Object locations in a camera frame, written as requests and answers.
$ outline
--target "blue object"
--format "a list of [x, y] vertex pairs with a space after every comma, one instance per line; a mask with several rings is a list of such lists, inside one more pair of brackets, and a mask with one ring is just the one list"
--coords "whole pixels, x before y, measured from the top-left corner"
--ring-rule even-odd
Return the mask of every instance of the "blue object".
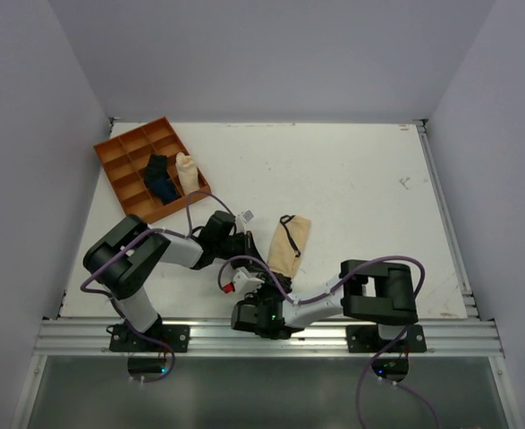
[[176, 187], [168, 180], [167, 176], [160, 177], [148, 183], [147, 186], [154, 194], [161, 198], [163, 204], [172, 203], [181, 197], [176, 191]]

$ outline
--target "orange tray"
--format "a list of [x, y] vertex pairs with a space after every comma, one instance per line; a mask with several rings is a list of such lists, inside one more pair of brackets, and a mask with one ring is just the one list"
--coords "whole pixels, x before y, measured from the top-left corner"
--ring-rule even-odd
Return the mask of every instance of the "orange tray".
[[[119, 204], [127, 215], [137, 215], [145, 222], [153, 223], [185, 207], [186, 197], [182, 192], [174, 160], [179, 152], [188, 155], [189, 151], [166, 118], [149, 122], [99, 143], [94, 148]], [[163, 205], [161, 199], [153, 194], [143, 181], [151, 154], [167, 157], [166, 170], [170, 181], [181, 195], [172, 203]], [[200, 190], [210, 192], [210, 186], [200, 170], [199, 186]], [[193, 195], [191, 203], [205, 197], [205, 194]]]

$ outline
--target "white wall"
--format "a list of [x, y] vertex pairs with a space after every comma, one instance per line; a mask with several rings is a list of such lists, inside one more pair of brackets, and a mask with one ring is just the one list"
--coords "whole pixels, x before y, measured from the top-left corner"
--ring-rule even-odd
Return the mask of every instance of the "white wall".
[[525, 415], [525, 1], [496, 2], [431, 116], [429, 141]]
[[494, 0], [50, 0], [129, 121], [427, 118]]
[[0, 428], [61, 299], [106, 118], [45, 0], [0, 0]]

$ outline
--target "glass panel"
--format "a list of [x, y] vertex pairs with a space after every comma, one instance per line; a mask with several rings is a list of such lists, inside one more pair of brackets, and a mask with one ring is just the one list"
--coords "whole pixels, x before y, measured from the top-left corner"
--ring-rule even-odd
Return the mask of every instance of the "glass panel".
[[[179, 355], [172, 375], [141, 389], [128, 381], [126, 357], [51, 357], [29, 427], [355, 428], [366, 362]], [[508, 427], [486, 358], [412, 359], [404, 383], [431, 400], [443, 427]], [[435, 427], [419, 399], [373, 375], [363, 399], [370, 428]]]

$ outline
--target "black string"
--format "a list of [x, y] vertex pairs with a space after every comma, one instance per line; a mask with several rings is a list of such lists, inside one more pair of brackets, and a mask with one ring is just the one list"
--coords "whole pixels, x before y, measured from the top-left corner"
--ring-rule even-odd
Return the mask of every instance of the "black string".
[[194, 234], [197, 233], [198, 231], [202, 230], [204, 228], [204, 226], [197, 226], [195, 228], [192, 229], [192, 237], [194, 237]]
[[290, 230], [288, 230], [288, 227], [286, 226], [286, 224], [290, 222], [294, 217], [295, 217], [294, 215], [285, 214], [284, 216], [280, 218], [280, 224], [286, 230], [286, 236], [288, 236], [288, 241], [290, 241], [290, 246], [292, 246], [294, 254], [296, 255], [296, 257], [300, 257], [301, 256], [300, 249], [298, 248], [298, 246], [296, 246], [296, 242], [292, 238], [292, 235], [290, 234]]

